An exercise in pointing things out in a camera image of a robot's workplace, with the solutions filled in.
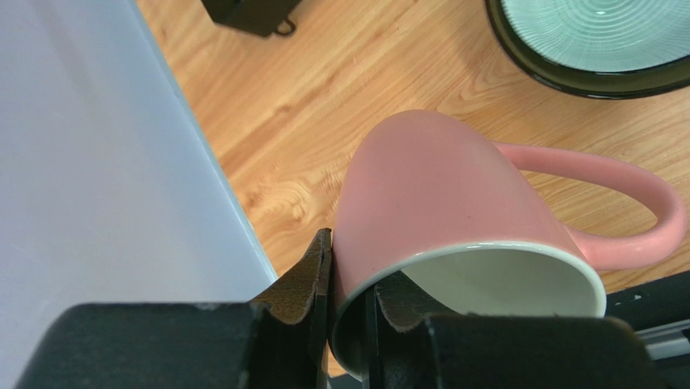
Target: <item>black object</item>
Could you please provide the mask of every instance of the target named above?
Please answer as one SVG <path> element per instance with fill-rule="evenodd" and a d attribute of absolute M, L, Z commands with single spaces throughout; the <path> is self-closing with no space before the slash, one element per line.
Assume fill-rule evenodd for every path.
<path fill-rule="evenodd" d="M 17 388 L 326 388 L 330 230 L 252 301 L 90 304 L 49 329 Z"/>
<path fill-rule="evenodd" d="M 331 261 L 323 229 L 297 265 L 247 303 L 77 306 L 49 329 L 17 387 L 323 389 Z M 460 315 L 401 272 L 347 315 L 359 387 L 664 387 L 619 320 Z M 683 358 L 658 361 L 675 389 L 687 387 Z"/>
<path fill-rule="evenodd" d="M 430 298 L 400 272 L 364 295 L 364 387 L 664 387 L 623 322 L 460 315 Z"/>
<path fill-rule="evenodd" d="M 295 24 L 288 15 L 300 0 L 202 0 L 208 15 L 222 24 L 259 36 L 290 36 Z"/>
<path fill-rule="evenodd" d="M 598 99 L 632 99 L 690 85 L 690 57 L 617 73 L 582 71 L 551 62 L 520 39 L 505 15 L 502 0 L 485 1 L 494 35 L 503 50 L 529 76 L 551 88 Z"/>
<path fill-rule="evenodd" d="M 645 342 L 668 387 L 690 389 L 690 271 L 612 293 L 607 315 Z"/>

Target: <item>mug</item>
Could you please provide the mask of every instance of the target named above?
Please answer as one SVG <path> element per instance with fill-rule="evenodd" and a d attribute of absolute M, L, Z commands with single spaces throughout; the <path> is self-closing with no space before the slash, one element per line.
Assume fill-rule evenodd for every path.
<path fill-rule="evenodd" d="M 574 229 L 556 219 L 520 169 L 617 190 L 658 222 L 630 237 Z M 685 228 L 675 190 L 635 165 L 491 142 L 440 113 L 396 114 L 365 137 L 341 189 L 331 348 L 359 376 L 358 339 L 343 315 L 396 271 L 460 314 L 601 317 L 606 292 L 596 270 L 661 261 Z"/>

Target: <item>mug handle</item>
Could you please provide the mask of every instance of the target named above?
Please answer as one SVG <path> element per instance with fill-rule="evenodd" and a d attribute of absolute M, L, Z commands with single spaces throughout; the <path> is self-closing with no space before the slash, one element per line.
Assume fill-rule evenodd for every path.
<path fill-rule="evenodd" d="M 657 217 L 651 229 L 628 237 L 602 237 L 565 228 L 597 270 L 643 267 L 665 259 L 685 236 L 683 200 L 671 185 L 648 170 L 605 156 L 556 148 L 493 142 L 520 170 L 553 174 L 605 186 L 630 196 Z"/>

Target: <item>wood grain surface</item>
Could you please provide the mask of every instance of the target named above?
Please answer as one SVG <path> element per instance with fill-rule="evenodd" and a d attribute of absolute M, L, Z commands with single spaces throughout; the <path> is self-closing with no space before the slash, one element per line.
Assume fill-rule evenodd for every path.
<path fill-rule="evenodd" d="M 481 0 L 304 0 L 287 39 L 215 26 L 199 0 L 138 4 L 279 274 L 333 225 L 362 138 L 406 109 L 447 113 L 489 139 L 625 160 L 690 200 L 690 88 L 625 101 L 546 88 L 501 51 Z M 580 229 L 621 236 L 654 224 L 616 192 L 526 176 Z M 686 238 L 660 264 L 604 272 L 607 290 L 690 270 L 688 249 Z"/>

